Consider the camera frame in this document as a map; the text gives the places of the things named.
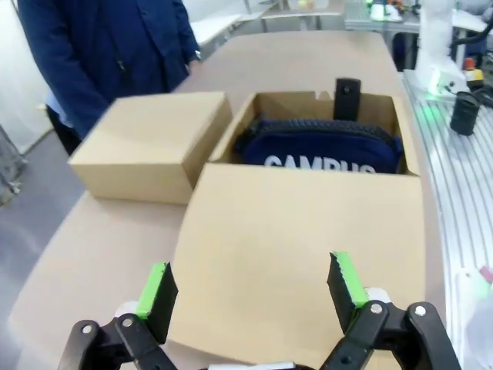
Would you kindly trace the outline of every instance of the orange object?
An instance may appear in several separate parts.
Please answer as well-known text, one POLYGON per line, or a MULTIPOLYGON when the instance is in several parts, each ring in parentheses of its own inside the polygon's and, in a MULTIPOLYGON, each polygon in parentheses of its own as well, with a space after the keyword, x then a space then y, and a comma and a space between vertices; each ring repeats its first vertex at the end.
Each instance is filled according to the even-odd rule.
POLYGON ((473 58, 466 58, 464 61, 464 67, 466 71, 472 71, 476 68, 473 58))

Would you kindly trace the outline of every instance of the open cardboard box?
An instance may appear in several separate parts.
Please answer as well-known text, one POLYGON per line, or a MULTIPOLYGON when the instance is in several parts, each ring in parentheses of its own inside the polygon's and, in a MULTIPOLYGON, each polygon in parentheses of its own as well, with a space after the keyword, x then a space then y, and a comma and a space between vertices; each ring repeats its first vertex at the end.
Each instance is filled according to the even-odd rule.
MULTIPOLYGON (((210 157, 212 163, 241 163, 240 155, 233 149, 238 136, 259 116, 266 119, 333 119, 334 101, 327 92, 262 92, 252 95, 210 157)), ((361 94, 357 121, 379 126, 392 136, 401 138, 404 156, 399 166, 400 174, 418 175, 418 162, 409 125, 403 114, 401 102, 390 96, 361 94)))
POLYGON ((231 119, 224 92, 118 99, 69 163, 95 197, 187 204, 231 119))
MULTIPOLYGON (((366 287, 402 309, 424 300, 421 178, 399 102, 362 96, 359 121, 400 135, 401 174, 238 164, 236 137, 270 118, 330 118, 328 94, 253 96, 228 126, 187 208, 173 261, 179 288, 168 339, 248 363, 319 368, 342 336, 327 286, 346 251, 366 287)), ((389 352, 368 369, 400 368, 389 352)))

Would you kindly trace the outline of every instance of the person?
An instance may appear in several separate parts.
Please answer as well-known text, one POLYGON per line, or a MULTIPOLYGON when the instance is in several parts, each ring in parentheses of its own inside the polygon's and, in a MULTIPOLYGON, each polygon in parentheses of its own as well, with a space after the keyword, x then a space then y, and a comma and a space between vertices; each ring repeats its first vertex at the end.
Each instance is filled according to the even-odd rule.
POLYGON ((200 68, 181 0, 18 0, 69 155, 119 97, 172 92, 200 68))

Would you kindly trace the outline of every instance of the hand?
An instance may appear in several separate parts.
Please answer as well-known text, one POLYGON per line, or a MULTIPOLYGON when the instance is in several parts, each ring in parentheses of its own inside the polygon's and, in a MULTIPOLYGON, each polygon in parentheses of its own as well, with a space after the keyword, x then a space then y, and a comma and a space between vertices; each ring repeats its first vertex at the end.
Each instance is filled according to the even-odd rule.
POLYGON ((188 72, 190 75, 195 75, 202 69, 202 65, 198 60, 193 60, 190 63, 188 63, 188 72))

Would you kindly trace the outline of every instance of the black cylinder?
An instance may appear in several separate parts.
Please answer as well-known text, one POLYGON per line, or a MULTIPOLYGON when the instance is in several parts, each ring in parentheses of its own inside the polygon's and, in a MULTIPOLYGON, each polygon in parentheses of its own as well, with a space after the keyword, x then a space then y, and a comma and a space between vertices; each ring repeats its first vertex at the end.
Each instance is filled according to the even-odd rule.
POLYGON ((469 92, 458 92, 450 128, 459 135, 472 135, 480 105, 479 101, 469 92))

